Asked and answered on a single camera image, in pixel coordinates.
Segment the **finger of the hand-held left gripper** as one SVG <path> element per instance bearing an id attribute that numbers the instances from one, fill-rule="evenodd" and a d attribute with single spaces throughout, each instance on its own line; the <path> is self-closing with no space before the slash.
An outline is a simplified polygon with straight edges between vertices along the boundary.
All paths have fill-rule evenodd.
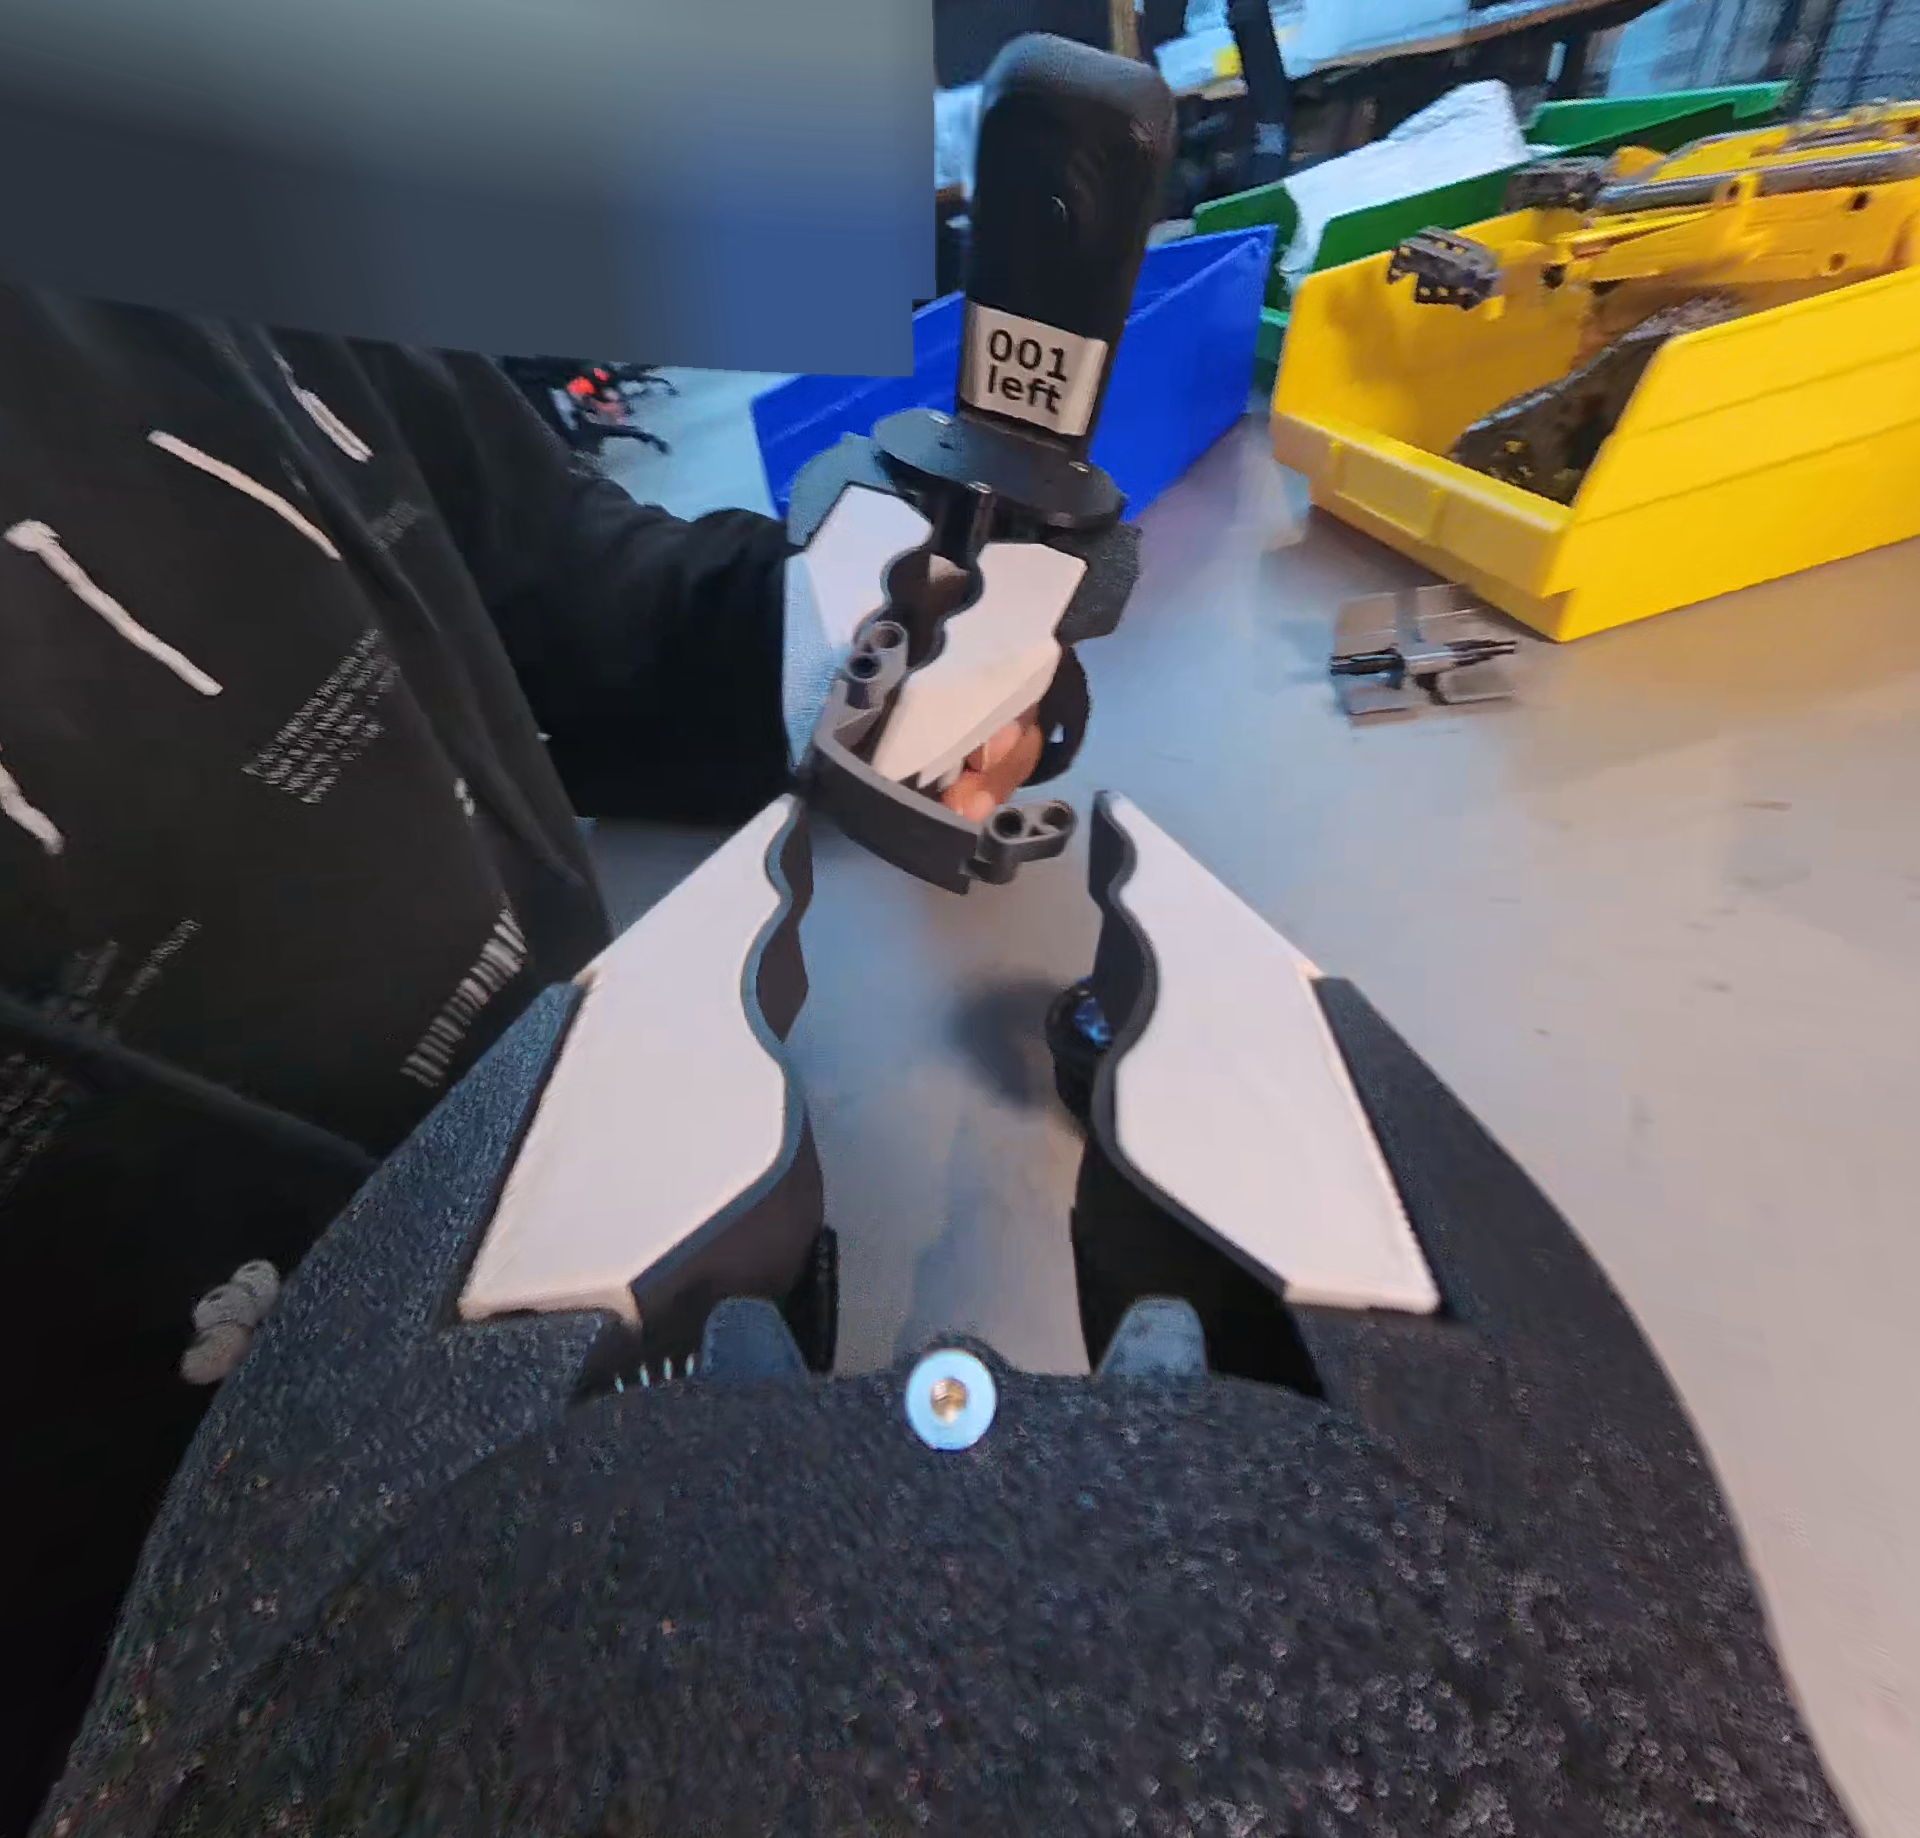
<path id="1" fill-rule="evenodd" d="M 1037 707 L 1084 577 L 1084 559 L 1052 545 L 983 545 L 973 601 L 947 616 L 937 651 L 902 679 L 870 754 L 874 774 L 942 790 L 983 743 Z"/>
<path id="2" fill-rule="evenodd" d="M 886 571 L 929 551 L 932 525 L 907 498 L 847 484 L 782 569 L 779 720 L 803 761 L 855 632 L 886 601 Z"/>

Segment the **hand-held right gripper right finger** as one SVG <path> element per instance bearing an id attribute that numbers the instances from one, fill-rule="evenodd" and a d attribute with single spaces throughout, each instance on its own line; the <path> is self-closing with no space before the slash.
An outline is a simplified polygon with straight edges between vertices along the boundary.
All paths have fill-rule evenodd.
<path id="1" fill-rule="evenodd" d="M 1437 1312 L 1320 969 L 1125 794 L 1095 797 L 1088 891 L 1116 1173 L 1288 1304 Z"/>

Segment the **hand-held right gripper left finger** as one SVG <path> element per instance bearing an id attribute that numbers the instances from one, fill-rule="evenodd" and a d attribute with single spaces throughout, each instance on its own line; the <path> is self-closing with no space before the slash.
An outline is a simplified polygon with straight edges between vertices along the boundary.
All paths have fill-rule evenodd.
<path id="1" fill-rule="evenodd" d="M 701 1322 L 799 1287 L 822 1230 L 786 1051 L 810 900 L 803 805 L 779 797 L 579 973 L 460 1319 Z"/>

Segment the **grey toy joint assembly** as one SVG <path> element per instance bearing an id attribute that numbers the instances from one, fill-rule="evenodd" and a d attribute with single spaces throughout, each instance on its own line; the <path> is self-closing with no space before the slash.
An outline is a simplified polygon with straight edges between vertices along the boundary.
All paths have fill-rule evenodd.
<path id="1" fill-rule="evenodd" d="M 1088 1125 L 1095 1075 L 1111 1048 L 1111 1024 L 1090 978 L 1060 989 L 1044 1012 L 1055 1087 L 1077 1126 Z"/>

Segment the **grey angled toy frame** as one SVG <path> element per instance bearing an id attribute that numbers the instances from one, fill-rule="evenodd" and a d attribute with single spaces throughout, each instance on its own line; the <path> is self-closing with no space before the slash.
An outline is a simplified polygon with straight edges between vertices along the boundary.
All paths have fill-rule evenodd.
<path id="1" fill-rule="evenodd" d="M 865 616 L 802 761 L 807 801 L 885 864 L 955 896 L 1002 886 L 1024 866 L 1063 856 L 1079 825 L 1067 801 L 1007 804 L 973 823 L 876 769 L 876 743 L 907 681 L 907 627 Z"/>

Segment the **grey desk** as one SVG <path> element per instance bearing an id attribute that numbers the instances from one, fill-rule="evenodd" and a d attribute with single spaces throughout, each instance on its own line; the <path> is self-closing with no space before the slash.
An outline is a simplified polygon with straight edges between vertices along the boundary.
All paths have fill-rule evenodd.
<path id="1" fill-rule="evenodd" d="M 1249 414 L 1144 511 L 1069 778 L 1370 995 L 1614 1276 L 1708 1441 L 1860 1833 L 1918 1825 L 1916 545 L 1526 644 L 1352 723 L 1334 612 L 1410 580 Z M 967 900 L 811 831 L 795 1029 L 839 1365 L 945 1329 L 1084 1371 L 1042 1020 L 1084 850 Z"/>

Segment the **person's left hand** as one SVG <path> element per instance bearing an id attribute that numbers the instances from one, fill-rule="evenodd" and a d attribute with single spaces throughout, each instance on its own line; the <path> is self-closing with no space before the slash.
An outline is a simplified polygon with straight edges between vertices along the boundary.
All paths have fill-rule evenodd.
<path id="1" fill-rule="evenodd" d="M 1044 743 L 1039 709 L 1032 707 L 1002 723 L 965 758 L 938 793 L 938 804 L 974 825 L 989 820 L 1032 779 Z"/>

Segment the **blue plastic bin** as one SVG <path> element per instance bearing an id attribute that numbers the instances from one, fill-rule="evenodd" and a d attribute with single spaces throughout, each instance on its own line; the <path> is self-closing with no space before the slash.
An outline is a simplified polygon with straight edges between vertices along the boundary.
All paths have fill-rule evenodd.
<path id="1" fill-rule="evenodd" d="M 1093 439 L 1093 461 L 1136 520 L 1245 414 L 1253 385 L 1273 224 L 1194 236 L 1146 251 L 1134 310 Z M 772 510 L 784 514 L 803 465 L 900 408 L 949 408 L 961 341 L 957 291 L 912 317 L 902 377 L 795 374 L 752 399 Z"/>

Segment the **black office chair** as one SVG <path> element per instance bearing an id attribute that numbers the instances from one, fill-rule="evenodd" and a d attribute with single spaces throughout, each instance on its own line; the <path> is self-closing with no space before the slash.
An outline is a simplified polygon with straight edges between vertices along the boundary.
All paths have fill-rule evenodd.
<path id="1" fill-rule="evenodd" d="M 494 361 L 570 449 L 595 455 L 609 442 L 629 439 L 660 455 L 673 452 L 660 433 L 637 422 L 632 408 L 632 401 L 646 392 L 677 394 L 662 369 L 554 355 L 499 355 Z"/>

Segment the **white bubble wrap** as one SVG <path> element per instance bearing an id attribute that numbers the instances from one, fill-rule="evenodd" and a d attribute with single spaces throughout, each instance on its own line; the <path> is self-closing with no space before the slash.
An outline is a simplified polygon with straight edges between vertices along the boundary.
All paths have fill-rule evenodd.
<path id="1" fill-rule="evenodd" d="M 1456 85 L 1389 134 L 1310 165 L 1284 190 L 1292 236 L 1275 266 L 1288 289 L 1311 271 L 1391 253 L 1425 224 L 1471 219 L 1475 199 L 1529 157 L 1523 118 L 1502 80 Z"/>

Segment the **green plastic bin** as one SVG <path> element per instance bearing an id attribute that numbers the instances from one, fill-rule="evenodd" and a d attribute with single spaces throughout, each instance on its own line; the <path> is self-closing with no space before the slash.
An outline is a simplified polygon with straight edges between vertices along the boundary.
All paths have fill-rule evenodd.
<path id="1" fill-rule="evenodd" d="M 1256 344 L 1256 380 L 1266 389 L 1284 358 L 1292 293 L 1310 273 L 1387 253 L 1427 224 L 1465 227 L 1494 219 L 1507 184 L 1526 165 L 1612 157 L 1624 146 L 1675 149 L 1717 131 L 1774 120 L 1791 90 L 1789 80 L 1770 80 L 1550 101 L 1526 122 L 1523 157 L 1477 176 L 1468 176 L 1460 157 L 1393 157 L 1391 148 L 1401 143 L 1393 132 L 1358 149 L 1361 173 L 1347 160 L 1334 160 L 1334 184 L 1313 186 L 1306 196 L 1298 196 L 1306 184 L 1306 173 L 1298 173 L 1208 199 L 1194 210 L 1191 234 L 1271 232 Z"/>

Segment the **yellow toy tracked robot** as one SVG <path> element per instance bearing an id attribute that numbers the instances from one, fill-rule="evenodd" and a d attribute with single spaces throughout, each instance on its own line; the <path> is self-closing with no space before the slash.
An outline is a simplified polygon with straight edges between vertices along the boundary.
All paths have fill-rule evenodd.
<path id="1" fill-rule="evenodd" d="M 1905 270 L 1916 178 L 1918 104 L 1880 101 L 1694 141 L 1640 169 L 1624 151 L 1528 165 L 1505 210 L 1574 216 L 1529 246 L 1416 232 L 1387 266 L 1414 304 L 1471 313 L 1535 289 L 1577 319 L 1570 366 L 1465 425 L 1449 458 L 1570 504 L 1667 342 Z"/>

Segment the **yellow plastic bin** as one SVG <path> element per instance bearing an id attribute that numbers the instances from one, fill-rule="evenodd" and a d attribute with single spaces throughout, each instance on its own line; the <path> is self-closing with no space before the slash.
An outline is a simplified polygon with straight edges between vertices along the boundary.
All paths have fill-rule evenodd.
<path id="1" fill-rule="evenodd" d="M 1557 642 L 1916 536 L 1916 241 L 1900 270 L 1667 342 L 1570 504 L 1455 462 L 1456 434 L 1574 361 L 1588 293 L 1540 283 L 1572 227 L 1470 224 L 1523 261 L 1470 313 L 1419 304 L 1384 253 L 1304 279 L 1271 439 L 1318 510 Z"/>

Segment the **small grey bracket assembly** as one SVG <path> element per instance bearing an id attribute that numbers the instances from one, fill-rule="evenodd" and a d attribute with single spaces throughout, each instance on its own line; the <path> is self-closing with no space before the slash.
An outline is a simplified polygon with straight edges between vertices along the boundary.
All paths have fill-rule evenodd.
<path id="1" fill-rule="evenodd" d="M 1332 620 L 1328 674 L 1350 721 L 1384 721 L 1515 695 L 1519 640 L 1453 585 L 1347 599 Z"/>

